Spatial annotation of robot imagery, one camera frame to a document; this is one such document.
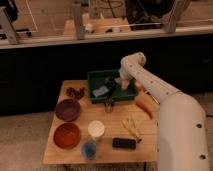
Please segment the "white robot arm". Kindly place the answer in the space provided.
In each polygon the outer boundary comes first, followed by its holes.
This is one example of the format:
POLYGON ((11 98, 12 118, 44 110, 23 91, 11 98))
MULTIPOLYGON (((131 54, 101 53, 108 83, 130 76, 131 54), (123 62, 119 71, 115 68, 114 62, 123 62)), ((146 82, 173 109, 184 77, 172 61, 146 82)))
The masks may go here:
POLYGON ((157 114, 158 171, 210 171, 206 114, 192 96, 150 73, 142 52, 121 59, 122 88, 135 78, 160 103, 157 114))

